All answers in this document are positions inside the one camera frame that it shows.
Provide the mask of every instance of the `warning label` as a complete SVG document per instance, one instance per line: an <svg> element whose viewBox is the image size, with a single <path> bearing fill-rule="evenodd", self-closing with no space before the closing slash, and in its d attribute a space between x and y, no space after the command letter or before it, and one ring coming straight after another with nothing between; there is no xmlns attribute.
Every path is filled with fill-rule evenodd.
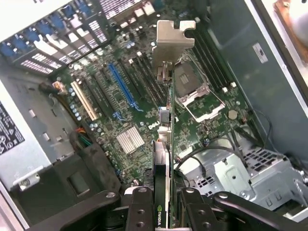
<svg viewBox="0 0 308 231"><path fill-rule="evenodd" d="M0 154L7 152L24 141L24 137L0 101Z"/></svg>

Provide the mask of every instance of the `blue pcie slot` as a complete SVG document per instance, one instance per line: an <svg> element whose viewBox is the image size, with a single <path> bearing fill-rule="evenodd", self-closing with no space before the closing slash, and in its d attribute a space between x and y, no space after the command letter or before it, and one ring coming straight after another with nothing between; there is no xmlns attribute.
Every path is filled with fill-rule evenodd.
<svg viewBox="0 0 308 231"><path fill-rule="evenodd" d="M117 81L117 83L120 85L120 88L122 89L122 91L124 92L129 104L131 107L134 107L137 111L139 112L143 112L143 110L139 109L139 107L137 106L136 101L134 100L133 96L130 94L130 92L128 91L125 83L123 82L120 74L118 73L116 67L113 64L109 64L108 65L109 70L112 72L113 76L115 77L115 80Z"/></svg>

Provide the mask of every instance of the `chip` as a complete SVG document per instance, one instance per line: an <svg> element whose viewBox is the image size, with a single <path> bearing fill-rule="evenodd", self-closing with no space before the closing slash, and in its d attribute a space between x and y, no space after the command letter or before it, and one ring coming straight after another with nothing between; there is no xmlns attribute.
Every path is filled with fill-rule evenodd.
<svg viewBox="0 0 308 231"><path fill-rule="evenodd" d="M189 63L176 66L175 78L177 78L175 82L176 96L179 98L194 92L202 85Z"/></svg>

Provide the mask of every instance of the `green circuit board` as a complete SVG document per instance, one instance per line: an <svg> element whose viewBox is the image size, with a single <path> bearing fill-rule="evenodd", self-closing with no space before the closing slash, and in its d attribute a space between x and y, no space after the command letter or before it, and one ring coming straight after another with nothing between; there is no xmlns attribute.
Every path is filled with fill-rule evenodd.
<svg viewBox="0 0 308 231"><path fill-rule="evenodd" d="M167 101L168 89L156 81L151 67L151 49L156 40L154 25L158 19L179 22L178 18L163 13L159 18L155 15L151 20L136 22L122 34L115 35L115 39L107 46L82 58L53 79L63 83L68 92L65 95L67 103L73 104L80 118L92 127L97 143L105 150L117 174L128 186L133 185L134 180L142 181L144 170L152 167L152 142L158 139L158 107L166 106ZM138 34L137 28L142 29L145 36ZM124 40L124 33L133 34L134 41ZM187 64L193 70L195 81L199 84L207 83L211 92L196 99L188 108L199 117L211 113L221 102L224 102L225 107L212 119L196 122L191 113L177 101L175 155L183 155L202 147L209 139L220 137L249 120L247 103L240 89L236 85L230 86L234 82L233 76L214 47L206 27L197 24L197 30L192 36L196 38L197 50L187 51L192 59L182 59L176 65L175 77L179 77L177 67ZM199 49L203 43L211 47ZM110 64L117 70L135 105L128 99L110 69ZM78 83L94 109L98 117L95 121L90 119L79 98L72 94L73 81ZM139 141L143 142L129 153L119 141L121 134L127 131L137 131Z"/></svg>

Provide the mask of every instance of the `silver heatsink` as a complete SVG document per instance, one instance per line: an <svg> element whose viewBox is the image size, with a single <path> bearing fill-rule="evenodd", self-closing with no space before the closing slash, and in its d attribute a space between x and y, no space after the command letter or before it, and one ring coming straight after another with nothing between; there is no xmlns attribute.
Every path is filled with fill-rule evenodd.
<svg viewBox="0 0 308 231"><path fill-rule="evenodd" d="M144 144L142 137L135 127L121 133L116 137L126 154L130 154Z"/></svg>

